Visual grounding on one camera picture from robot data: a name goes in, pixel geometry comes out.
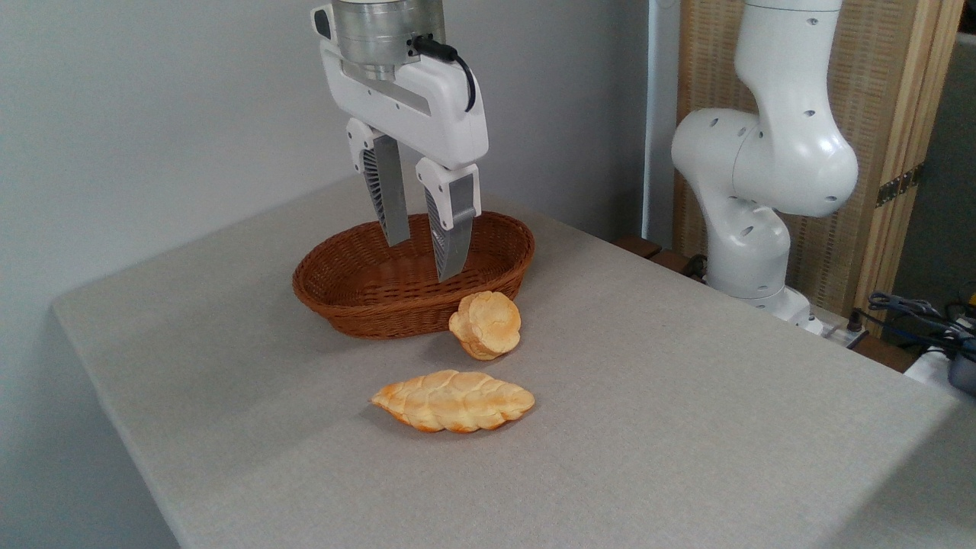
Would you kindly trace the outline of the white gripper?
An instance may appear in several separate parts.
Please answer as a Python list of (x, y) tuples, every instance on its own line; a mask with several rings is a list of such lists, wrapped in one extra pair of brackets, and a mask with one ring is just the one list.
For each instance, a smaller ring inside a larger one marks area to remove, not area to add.
[(482, 213), (474, 163), (489, 143), (477, 80), (456, 59), (436, 56), (447, 46), (442, 4), (327, 3), (311, 21), (332, 97), (353, 117), (346, 124), (353, 168), (387, 245), (410, 239), (400, 142), (425, 156), (417, 178), (438, 280), (456, 277)]

